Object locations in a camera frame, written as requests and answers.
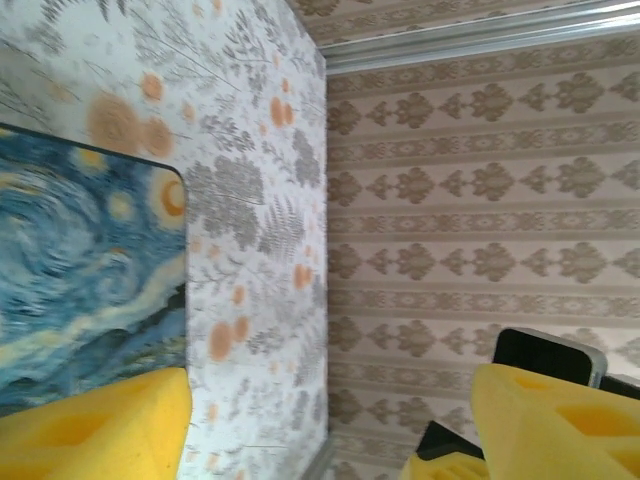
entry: yellow sponge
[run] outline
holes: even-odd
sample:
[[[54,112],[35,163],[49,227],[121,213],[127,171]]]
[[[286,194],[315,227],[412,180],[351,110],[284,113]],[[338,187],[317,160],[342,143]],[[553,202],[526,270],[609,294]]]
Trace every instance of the yellow sponge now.
[[[429,461],[414,453],[405,463],[400,480],[489,480],[489,472],[482,460],[464,453],[450,453]]]
[[[0,479],[174,480],[191,418],[166,368],[0,419]]]
[[[637,400],[491,364],[472,407],[491,480],[640,478]]]

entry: wall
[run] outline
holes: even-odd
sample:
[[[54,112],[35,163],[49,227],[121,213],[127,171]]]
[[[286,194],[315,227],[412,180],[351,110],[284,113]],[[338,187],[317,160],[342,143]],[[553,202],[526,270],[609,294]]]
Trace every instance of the wall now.
[[[585,0],[288,0],[318,45],[440,27]]]
[[[180,478],[296,478],[326,435],[312,41],[284,2],[258,0],[4,0],[0,31],[1,121],[185,180],[194,411]]]
[[[635,35],[329,79],[342,478],[395,478],[433,418],[475,438],[505,326],[640,376],[639,61]]]
[[[179,177],[3,129],[0,182],[0,416],[184,367]]]

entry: baseboard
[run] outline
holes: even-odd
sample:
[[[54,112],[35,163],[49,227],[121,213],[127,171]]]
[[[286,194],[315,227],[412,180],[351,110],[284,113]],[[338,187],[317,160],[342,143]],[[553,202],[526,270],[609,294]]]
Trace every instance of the baseboard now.
[[[329,432],[327,439],[300,478],[302,480],[323,480],[331,467],[334,455],[335,446],[331,432]]]

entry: blue painting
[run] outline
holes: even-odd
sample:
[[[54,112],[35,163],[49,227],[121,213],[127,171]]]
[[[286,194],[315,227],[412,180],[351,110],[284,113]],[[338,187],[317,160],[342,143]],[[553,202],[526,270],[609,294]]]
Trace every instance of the blue painting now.
[[[168,168],[0,129],[0,416],[185,365]]]

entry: painting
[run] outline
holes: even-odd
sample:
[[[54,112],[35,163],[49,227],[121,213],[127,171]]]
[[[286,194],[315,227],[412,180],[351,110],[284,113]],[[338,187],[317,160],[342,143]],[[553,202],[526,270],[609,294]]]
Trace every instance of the painting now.
[[[0,130],[0,416],[184,366],[173,170]]]

